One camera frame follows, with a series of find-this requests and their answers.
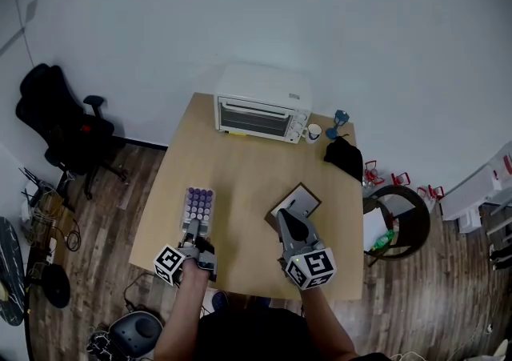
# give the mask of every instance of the person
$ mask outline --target person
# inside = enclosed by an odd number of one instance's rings
[[[154,361],[192,359],[388,360],[375,353],[359,357],[329,307],[321,287],[300,291],[306,319],[291,311],[253,306],[231,311],[217,292],[215,312],[200,319],[209,273],[194,259],[183,263],[169,320],[158,339]]]
[[[489,246],[489,260],[493,262],[493,270],[502,270],[512,266],[512,244],[501,250],[495,250],[494,244]]]

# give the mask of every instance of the oven knob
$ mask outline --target oven knob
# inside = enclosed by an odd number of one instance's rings
[[[302,126],[302,124],[301,124],[301,123],[299,123],[299,122],[293,122],[293,123],[291,124],[291,128],[292,128],[293,130],[301,131],[301,130],[302,130],[302,128],[303,128],[303,126]]]
[[[290,134],[288,135],[288,140],[295,140],[295,139],[298,139],[300,136],[300,134],[298,132],[295,132],[294,130],[292,130],[290,132]]]

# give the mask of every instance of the floor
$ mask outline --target floor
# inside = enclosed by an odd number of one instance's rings
[[[115,164],[130,171],[130,185],[100,170],[90,202],[81,191],[82,180],[71,183],[70,202],[82,232],[80,250],[66,256],[72,297],[67,308],[58,310],[39,287],[31,288],[30,337],[36,361],[88,359],[91,328],[127,313],[123,291],[143,273],[128,264],[130,249],[163,155],[162,150],[127,145]],[[512,216],[512,209],[492,218],[489,211],[484,207],[485,226]],[[497,247],[502,236],[498,232],[491,239]],[[441,222],[436,209],[427,244],[408,259],[365,268],[362,299],[333,303],[334,312],[360,354],[415,351],[428,360],[453,355],[452,361],[492,353],[506,334],[512,300],[510,272],[492,271],[487,255],[484,230],[460,235],[454,223]],[[173,287],[148,275],[127,291],[130,301],[162,320],[169,316],[174,294]],[[241,305],[247,300],[232,298]],[[300,312],[300,302],[274,300],[271,305]],[[489,323],[493,331],[487,334]]]

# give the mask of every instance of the cup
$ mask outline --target cup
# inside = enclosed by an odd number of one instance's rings
[[[315,143],[322,134],[322,128],[316,123],[311,123],[302,132],[302,137],[306,139],[308,143]]]

